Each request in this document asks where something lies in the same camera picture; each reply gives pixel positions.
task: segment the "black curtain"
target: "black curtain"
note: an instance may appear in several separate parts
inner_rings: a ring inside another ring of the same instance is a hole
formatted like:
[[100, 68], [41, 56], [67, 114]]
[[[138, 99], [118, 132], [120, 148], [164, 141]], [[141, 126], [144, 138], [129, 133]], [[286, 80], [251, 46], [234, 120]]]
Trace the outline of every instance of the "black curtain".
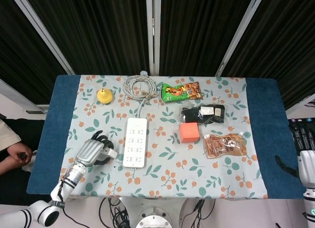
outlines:
[[222, 76], [277, 79], [286, 109], [315, 93], [315, 0], [262, 0]]
[[146, 0], [29, 0], [76, 74], [149, 72]]
[[214, 76], [251, 0], [162, 0], [160, 75]]
[[0, 0], [0, 79], [35, 104], [49, 103], [65, 74], [14, 0]]

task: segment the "person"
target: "person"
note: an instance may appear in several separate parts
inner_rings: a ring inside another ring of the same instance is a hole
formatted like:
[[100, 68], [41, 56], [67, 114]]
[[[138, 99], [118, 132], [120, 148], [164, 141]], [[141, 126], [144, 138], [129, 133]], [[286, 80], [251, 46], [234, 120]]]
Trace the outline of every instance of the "person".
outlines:
[[49, 195], [26, 193], [31, 173], [22, 170], [37, 150], [44, 121], [0, 119], [0, 204], [31, 205]]

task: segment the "robotic arm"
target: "robotic arm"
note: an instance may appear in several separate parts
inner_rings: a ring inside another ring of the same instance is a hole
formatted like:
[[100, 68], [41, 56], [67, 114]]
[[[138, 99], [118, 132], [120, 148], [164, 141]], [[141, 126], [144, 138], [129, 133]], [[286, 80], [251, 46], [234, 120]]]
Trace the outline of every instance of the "robotic arm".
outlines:
[[0, 215], [0, 224], [3, 227], [29, 228], [32, 221], [37, 221], [45, 227], [51, 226], [64, 208], [64, 202], [85, 174], [86, 168], [93, 164], [104, 165], [110, 158], [117, 156], [113, 143], [106, 136], [99, 136], [101, 133], [102, 130], [96, 132], [85, 142], [75, 158], [75, 164], [69, 167], [63, 179], [50, 193], [50, 203], [37, 201], [27, 209]]
[[315, 228], [315, 144], [313, 134], [304, 127], [291, 127], [297, 148], [299, 177], [306, 192], [303, 194], [309, 228]]

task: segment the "blue cloth border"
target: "blue cloth border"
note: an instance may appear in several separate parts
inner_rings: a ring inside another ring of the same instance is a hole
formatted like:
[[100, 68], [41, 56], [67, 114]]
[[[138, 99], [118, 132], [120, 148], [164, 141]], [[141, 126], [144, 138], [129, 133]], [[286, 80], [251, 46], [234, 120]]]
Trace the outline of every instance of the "blue cloth border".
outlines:
[[297, 168], [296, 150], [277, 81], [246, 78], [246, 83], [252, 136], [268, 198], [303, 198], [305, 188], [300, 180], [281, 170], [275, 161], [278, 155], [283, 163]]
[[59, 181], [80, 78], [80, 75], [60, 75], [56, 78], [29, 179], [28, 194], [50, 194]]

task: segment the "snack bag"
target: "snack bag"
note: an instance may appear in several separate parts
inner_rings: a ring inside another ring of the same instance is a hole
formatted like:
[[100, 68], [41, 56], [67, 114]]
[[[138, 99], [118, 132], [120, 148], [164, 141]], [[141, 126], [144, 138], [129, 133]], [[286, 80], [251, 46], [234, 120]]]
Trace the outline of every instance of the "snack bag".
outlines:
[[208, 158], [219, 158], [222, 155], [245, 156], [246, 145], [241, 135], [229, 133], [224, 136], [204, 135], [204, 146]]
[[164, 83], [162, 84], [161, 96], [164, 102], [202, 99], [198, 82], [182, 84], [175, 87]]

